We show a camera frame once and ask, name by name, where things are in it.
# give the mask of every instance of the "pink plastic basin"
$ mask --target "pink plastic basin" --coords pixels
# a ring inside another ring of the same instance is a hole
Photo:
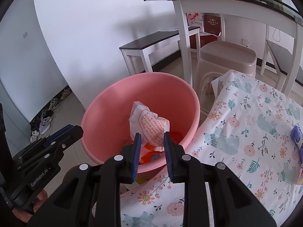
[[[184,136],[184,148],[193,138],[199,123],[200,105],[193,88],[179,77],[163,72],[136,74],[102,91],[89,105],[81,126],[81,139],[88,156],[97,164],[119,154],[130,136],[129,116],[134,101],[170,121],[170,130]],[[154,170],[166,163],[161,157],[139,165],[138,173]]]

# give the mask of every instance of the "sneaker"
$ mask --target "sneaker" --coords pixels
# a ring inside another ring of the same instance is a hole
[[[33,143],[34,141],[36,141],[37,140],[37,137],[36,136],[31,136],[31,141],[30,141],[30,143]]]
[[[39,135],[39,130],[34,130],[34,131],[32,132],[32,135],[33,135],[33,136],[38,136],[38,135]]]
[[[43,135],[51,127],[50,123],[40,123],[39,131]]]
[[[51,104],[49,105],[49,110],[54,111],[59,105],[60,105],[59,99],[57,97],[53,98],[51,100]]]
[[[47,117],[41,120],[42,123],[50,123],[53,120],[52,117]]]
[[[63,101],[66,97],[69,96],[69,94],[72,93],[72,90],[71,88],[66,88],[66,89],[63,89],[63,92],[62,92],[62,96],[60,98],[60,101]]]

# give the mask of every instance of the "white plastic bag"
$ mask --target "white plastic bag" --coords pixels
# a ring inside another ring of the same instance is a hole
[[[149,151],[164,151],[163,136],[169,131],[169,121],[158,117],[139,101],[134,102],[131,109],[129,128],[133,140],[137,132],[142,136],[140,157]]]

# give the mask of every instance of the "floral tablecloth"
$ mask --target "floral tablecloth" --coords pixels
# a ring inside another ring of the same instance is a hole
[[[216,101],[185,152],[205,164],[224,162],[280,226],[303,194],[303,186],[295,184],[299,153],[289,135],[294,124],[301,125],[302,107],[234,70],[212,85]],[[122,226],[182,226],[183,211],[184,184],[172,184],[166,167],[121,195]]]

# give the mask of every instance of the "tile floor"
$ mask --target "tile floor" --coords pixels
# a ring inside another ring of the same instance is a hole
[[[197,67],[197,58],[196,54],[192,53],[192,72],[193,72],[193,82],[194,82],[194,73]],[[180,78],[184,78],[183,68],[182,68],[182,58],[176,59],[174,62],[166,66],[161,70],[161,72],[167,72],[174,74]],[[275,85],[276,74],[265,70],[265,74],[261,76],[259,74],[260,68],[257,69],[256,78],[265,82],[270,86]],[[302,104],[303,99],[298,96],[296,93],[291,92],[290,97],[299,104]],[[212,107],[214,101],[214,96],[209,96],[209,99],[206,100],[206,103],[209,109]],[[84,109],[77,99],[77,97],[72,93],[70,94],[63,102],[60,103],[60,106],[54,110],[53,121],[51,122],[50,129],[43,135],[50,135],[56,132],[57,130],[63,128],[67,124],[72,125],[81,125],[81,120],[84,115]],[[66,172],[73,166],[79,165],[81,163],[88,163],[90,165],[96,165],[85,153],[82,148],[81,141],[77,141],[74,145],[70,146],[65,152],[64,157],[60,161],[59,165],[61,171],[49,182],[45,187],[48,195],[51,195],[57,187],[62,183],[62,179]]]

